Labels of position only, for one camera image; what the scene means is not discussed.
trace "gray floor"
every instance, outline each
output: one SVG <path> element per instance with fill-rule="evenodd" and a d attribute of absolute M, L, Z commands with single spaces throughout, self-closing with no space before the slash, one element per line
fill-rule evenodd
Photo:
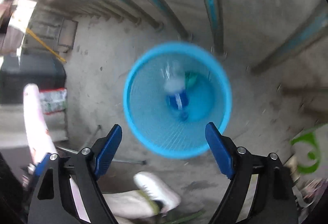
<path fill-rule="evenodd" d="M 194 33 L 194 43 L 210 50 L 212 37 L 204 8 L 170 1 L 174 12 Z M 227 72 L 233 93 L 233 111 L 224 135 L 251 153 L 276 152 L 285 162 L 291 155 L 289 139 L 301 129 L 314 125 L 315 119 L 298 113 L 300 98 L 282 98 L 276 89 L 282 82 L 292 86 L 324 84 L 326 41 L 260 76 L 250 75 L 246 68 L 277 47 L 318 1 L 224 0 L 228 56 L 218 60 Z M 220 174 L 212 154 L 206 152 L 189 160 L 169 160 L 149 152 L 132 135 L 122 107 L 123 86 L 133 63 L 154 45 L 176 40 L 176 32 L 170 25 L 156 33 L 144 22 L 135 27 L 129 21 L 117 23 L 113 18 L 106 21 L 80 16 L 76 20 L 79 24 L 74 49 L 65 65 L 72 147 L 79 149 L 98 124 L 103 127 L 104 133 L 98 134 L 101 137 L 118 123 L 123 129 L 123 139 L 115 157 L 147 160 L 148 165 L 112 164 L 99 181 L 101 189 L 132 190 L 135 188 L 132 176 L 141 170 L 151 171 L 182 196 L 182 212 L 204 207 L 207 212 L 199 223 L 206 223 L 229 184 Z"/>

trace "sneaker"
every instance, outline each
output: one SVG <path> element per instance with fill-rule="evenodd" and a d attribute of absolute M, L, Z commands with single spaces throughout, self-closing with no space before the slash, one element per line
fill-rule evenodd
<path fill-rule="evenodd" d="M 176 208 L 181 198 L 172 191 L 159 177 L 156 175 L 142 171 L 133 176 L 134 183 L 153 201 L 163 203 L 161 213 L 166 213 Z"/>

